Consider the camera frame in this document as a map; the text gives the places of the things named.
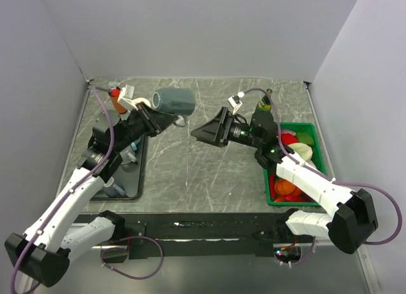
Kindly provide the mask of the dark slate blue mug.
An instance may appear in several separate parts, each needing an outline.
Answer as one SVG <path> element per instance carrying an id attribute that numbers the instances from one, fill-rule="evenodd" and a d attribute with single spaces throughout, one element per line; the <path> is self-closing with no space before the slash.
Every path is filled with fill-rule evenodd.
<path id="1" fill-rule="evenodd" d="M 188 116 L 195 110 L 194 92 L 186 88 L 161 88 L 152 95 L 152 107 L 159 112 L 177 115 L 177 127 L 188 125 Z"/>

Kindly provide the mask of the small blue-grey mug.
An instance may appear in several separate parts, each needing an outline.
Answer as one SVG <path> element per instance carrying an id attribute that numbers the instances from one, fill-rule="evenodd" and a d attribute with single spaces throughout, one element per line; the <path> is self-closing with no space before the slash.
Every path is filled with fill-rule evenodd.
<path id="1" fill-rule="evenodd" d="M 108 197 L 126 197 L 126 191 L 122 183 L 111 177 L 101 189 Z"/>

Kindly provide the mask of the grey mug with cream inside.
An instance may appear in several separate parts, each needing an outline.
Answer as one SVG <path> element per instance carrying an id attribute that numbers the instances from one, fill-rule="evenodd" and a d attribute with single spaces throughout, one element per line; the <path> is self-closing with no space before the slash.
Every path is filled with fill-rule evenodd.
<path id="1" fill-rule="evenodd" d="M 137 162 L 137 158 L 135 156 L 135 153 L 133 150 L 131 149 L 126 149 L 123 150 L 121 153 L 121 158 L 122 158 L 122 165 L 127 165 L 127 164 L 131 164 L 131 163 L 136 163 Z"/>

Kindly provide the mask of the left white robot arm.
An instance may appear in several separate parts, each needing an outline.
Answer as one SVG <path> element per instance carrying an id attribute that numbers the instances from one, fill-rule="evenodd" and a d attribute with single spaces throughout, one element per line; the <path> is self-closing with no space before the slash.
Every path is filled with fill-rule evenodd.
<path id="1" fill-rule="evenodd" d="M 49 288 L 61 280 L 71 262 L 94 245 L 121 243 L 126 235 L 125 219 L 111 211 L 102 212 L 78 231 L 69 234 L 68 230 L 120 167 L 121 154 L 136 140 L 155 137 L 177 120 L 176 114 L 159 112 L 143 102 L 126 119 L 114 110 L 100 113 L 88 148 L 66 186 L 22 235 L 12 233 L 5 241 L 15 270 Z"/>

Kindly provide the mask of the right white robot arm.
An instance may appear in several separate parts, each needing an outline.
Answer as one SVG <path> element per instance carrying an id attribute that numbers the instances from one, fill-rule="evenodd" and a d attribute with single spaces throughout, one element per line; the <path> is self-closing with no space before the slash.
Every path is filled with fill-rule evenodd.
<path id="1" fill-rule="evenodd" d="M 277 227 L 282 241 L 288 243 L 302 235 L 322 237 L 342 252 L 352 254 L 377 229 L 372 196 L 364 189 L 355 192 L 328 180 L 282 144 L 280 126 L 270 112 L 255 111 L 247 124 L 222 107 L 212 120 L 192 130 L 191 135 L 216 147 L 235 142 L 255 148 L 254 157 L 263 169 L 295 185 L 325 210 L 325 213 L 292 211 Z"/>

